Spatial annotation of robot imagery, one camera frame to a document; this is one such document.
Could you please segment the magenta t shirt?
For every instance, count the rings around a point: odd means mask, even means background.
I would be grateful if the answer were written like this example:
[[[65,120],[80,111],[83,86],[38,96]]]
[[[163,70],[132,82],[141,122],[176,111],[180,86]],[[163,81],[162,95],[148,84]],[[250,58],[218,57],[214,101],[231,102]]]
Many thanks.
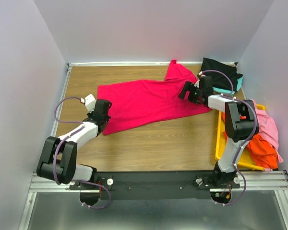
[[[111,118],[103,135],[210,112],[210,108],[178,98],[187,81],[197,80],[189,69],[172,60],[163,81],[135,80],[98,86],[97,97],[112,103],[108,113]]]

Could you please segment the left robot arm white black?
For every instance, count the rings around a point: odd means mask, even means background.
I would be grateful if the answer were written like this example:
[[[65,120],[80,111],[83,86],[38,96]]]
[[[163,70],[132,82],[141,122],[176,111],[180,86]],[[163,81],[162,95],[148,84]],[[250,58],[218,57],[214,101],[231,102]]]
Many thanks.
[[[104,99],[82,99],[82,103],[88,110],[87,118],[71,132],[45,140],[36,174],[58,185],[80,182],[84,188],[92,189],[97,183],[97,169],[77,164],[77,151],[105,130],[112,103]]]

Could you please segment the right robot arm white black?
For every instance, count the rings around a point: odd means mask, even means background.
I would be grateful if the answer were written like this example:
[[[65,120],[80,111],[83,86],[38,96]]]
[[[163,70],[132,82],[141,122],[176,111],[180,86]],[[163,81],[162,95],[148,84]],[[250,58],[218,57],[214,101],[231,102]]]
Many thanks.
[[[259,132],[253,101],[215,94],[212,78],[204,75],[199,75],[196,83],[185,82],[178,98],[225,114],[227,141],[223,154],[212,171],[197,176],[196,183],[200,189],[225,188],[232,185],[243,149]]]

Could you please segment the folded black t shirt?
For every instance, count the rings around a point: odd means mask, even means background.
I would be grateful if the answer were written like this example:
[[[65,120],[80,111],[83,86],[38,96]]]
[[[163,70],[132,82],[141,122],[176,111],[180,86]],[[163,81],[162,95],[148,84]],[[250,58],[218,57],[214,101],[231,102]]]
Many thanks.
[[[212,77],[215,92],[230,94],[239,91],[242,86],[243,75],[237,73],[236,65],[226,65],[204,57],[201,71]]]

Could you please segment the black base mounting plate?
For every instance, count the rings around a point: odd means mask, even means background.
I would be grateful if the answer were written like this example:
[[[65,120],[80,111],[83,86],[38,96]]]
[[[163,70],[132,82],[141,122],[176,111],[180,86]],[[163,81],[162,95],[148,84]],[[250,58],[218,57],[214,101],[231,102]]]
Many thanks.
[[[81,201],[95,204],[99,199],[211,199],[215,193],[225,199],[228,191],[240,187],[238,178],[217,181],[211,170],[98,172],[95,183],[101,187],[76,182],[70,189],[80,191]]]

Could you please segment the yellow plastic bin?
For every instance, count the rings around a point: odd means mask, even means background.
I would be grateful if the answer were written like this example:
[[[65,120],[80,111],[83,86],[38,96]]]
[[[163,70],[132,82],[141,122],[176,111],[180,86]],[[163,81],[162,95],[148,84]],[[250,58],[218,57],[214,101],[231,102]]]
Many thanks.
[[[223,134],[225,132],[225,123],[222,118],[222,112],[219,111],[218,113],[218,125],[217,125],[217,137],[216,137],[216,150],[215,150],[215,159],[218,161],[225,150],[226,146],[226,138]],[[241,154],[241,157],[238,161],[238,166],[242,168],[247,168],[251,169],[253,171],[258,170],[258,171],[265,171],[264,167],[257,166],[253,159],[250,157],[250,154],[247,149],[243,151]]]

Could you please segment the aluminium frame rail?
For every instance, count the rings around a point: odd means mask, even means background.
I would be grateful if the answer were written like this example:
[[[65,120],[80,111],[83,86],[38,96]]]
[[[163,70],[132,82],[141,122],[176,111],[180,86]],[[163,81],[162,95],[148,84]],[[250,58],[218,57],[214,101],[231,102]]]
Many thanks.
[[[88,113],[93,127],[80,125],[71,134],[61,138],[49,137],[33,175],[29,198],[38,193],[77,192],[81,205],[96,209],[100,200],[110,206],[115,200],[208,200],[215,208],[232,207],[240,198],[232,199],[234,191],[244,195],[248,191],[273,191],[281,218],[288,229],[288,173],[286,171],[250,171],[238,169],[238,158],[245,147],[244,141],[232,143],[225,158],[232,162],[228,171],[215,166],[203,171],[133,171],[98,172],[96,168],[77,164],[79,147],[95,138],[108,118],[110,102],[99,100],[98,111]]]

